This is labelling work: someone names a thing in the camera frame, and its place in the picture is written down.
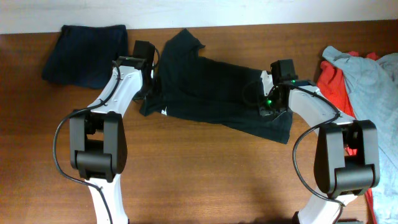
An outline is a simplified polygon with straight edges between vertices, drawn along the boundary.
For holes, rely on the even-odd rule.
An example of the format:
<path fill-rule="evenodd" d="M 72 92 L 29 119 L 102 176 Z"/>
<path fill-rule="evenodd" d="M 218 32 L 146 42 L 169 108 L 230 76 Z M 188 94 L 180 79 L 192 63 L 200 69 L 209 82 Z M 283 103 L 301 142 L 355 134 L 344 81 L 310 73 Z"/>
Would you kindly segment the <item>dark green t-shirt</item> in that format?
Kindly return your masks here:
<path fill-rule="evenodd" d="M 286 144 L 292 112 L 270 112 L 265 103 L 264 72 L 199 56 L 204 46 L 187 29 L 168 40 L 160 56 L 155 83 L 140 113 L 165 113 L 180 119 L 222 124 Z"/>

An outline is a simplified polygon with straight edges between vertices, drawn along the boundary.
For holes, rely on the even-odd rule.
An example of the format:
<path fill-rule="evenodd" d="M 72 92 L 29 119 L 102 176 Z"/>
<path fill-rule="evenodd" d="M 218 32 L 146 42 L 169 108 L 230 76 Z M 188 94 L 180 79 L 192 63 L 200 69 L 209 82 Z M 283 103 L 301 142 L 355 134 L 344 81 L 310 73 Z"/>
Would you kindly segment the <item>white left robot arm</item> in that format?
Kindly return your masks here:
<path fill-rule="evenodd" d="M 158 54 L 152 43 L 137 40 L 131 56 L 113 62 L 97 99 L 70 118 L 70 164 L 90 190 L 97 223 L 129 223 L 121 193 L 127 161 L 123 117 L 152 88 Z"/>

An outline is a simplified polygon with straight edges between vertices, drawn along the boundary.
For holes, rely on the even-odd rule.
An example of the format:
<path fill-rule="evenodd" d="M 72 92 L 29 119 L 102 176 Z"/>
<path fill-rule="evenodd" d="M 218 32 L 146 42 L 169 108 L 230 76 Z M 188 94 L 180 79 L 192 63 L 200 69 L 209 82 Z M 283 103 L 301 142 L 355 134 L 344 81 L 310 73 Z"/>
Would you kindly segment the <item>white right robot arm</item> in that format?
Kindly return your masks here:
<path fill-rule="evenodd" d="M 318 136 L 313 167 L 317 187 L 313 189 L 303 177 L 299 178 L 312 196 L 295 212 L 292 223 L 342 223 L 344 208 L 379 183 L 376 125 L 345 114 L 322 95 L 314 82 L 299 79 L 291 59 L 271 63 L 271 70 L 261 75 L 261 82 L 261 114 L 292 111 L 309 125 L 292 150 L 297 174 L 296 153 L 301 140 L 311 132 Z"/>

